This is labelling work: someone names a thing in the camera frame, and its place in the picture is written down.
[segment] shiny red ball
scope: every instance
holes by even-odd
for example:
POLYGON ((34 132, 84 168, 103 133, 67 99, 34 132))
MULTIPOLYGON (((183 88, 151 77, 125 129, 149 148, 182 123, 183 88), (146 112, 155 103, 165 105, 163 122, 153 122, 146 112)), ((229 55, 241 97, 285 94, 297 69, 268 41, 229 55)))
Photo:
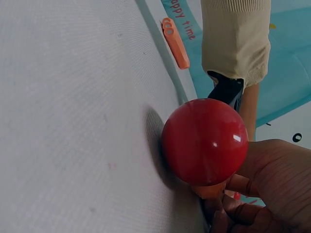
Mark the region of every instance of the shiny red ball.
POLYGON ((248 137, 242 118, 229 105, 197 99, 171 114, 162 132, 162 147, 177 177, 190 185, 210 186, 240 168, 248 137))

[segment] orange handle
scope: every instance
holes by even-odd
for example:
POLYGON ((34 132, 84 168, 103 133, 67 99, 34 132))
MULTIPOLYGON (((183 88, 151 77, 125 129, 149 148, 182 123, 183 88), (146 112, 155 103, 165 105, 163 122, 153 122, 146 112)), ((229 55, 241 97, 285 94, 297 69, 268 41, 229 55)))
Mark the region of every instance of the orange handle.
POLYGON ((169 44, 173 56, 180 69, 187 69, 190 67, 189 57, 187 55, 185 46, 180 38, 179 32, 174 21, 171 18, 164 18, 162 20, 162 29, 164 37, 169 44))

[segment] knit sleeve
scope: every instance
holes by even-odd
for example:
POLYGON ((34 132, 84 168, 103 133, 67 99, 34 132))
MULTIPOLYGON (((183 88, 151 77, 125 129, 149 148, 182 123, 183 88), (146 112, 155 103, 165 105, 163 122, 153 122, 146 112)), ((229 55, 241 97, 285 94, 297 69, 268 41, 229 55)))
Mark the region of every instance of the knit sleeve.
POLYGON ((202 66, 259 83, 268 72, 271 0, 201 0, 202 66))

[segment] blue fabric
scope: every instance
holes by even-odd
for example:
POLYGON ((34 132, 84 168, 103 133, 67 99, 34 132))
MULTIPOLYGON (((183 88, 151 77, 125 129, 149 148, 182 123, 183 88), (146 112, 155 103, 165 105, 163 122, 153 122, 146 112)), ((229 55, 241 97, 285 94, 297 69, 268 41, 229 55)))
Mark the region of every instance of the blue fabric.
MULTIPOLYGON (((261 83, 257 126, 311 100, 311 3, 308 2, 273 2, 271 23, 276 29, 271 29, 269 35, 269 73, 261 83)), ((186 0, 162 0, 162 3, 184 42, 197 96, 205 98, 213 89, 213 83, 201 67, 202 30, 186 0)))

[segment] black object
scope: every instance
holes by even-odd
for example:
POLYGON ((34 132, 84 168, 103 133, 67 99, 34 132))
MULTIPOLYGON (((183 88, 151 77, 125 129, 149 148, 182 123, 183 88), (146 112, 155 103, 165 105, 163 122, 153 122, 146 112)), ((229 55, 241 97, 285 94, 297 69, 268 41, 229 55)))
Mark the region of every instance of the black object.
POLYGON ((230 79, 214 71, 208 71, 207 73, 209 76, 218 80, 217 85, 209 94, 208 98, 220 100, 238 112, 241 104, 244 80, 230 79))
POLYGON ((293 142, 300 142, 301 139, 302 139, 301 133, 295 133, 295 135, 293 136, 293 142))

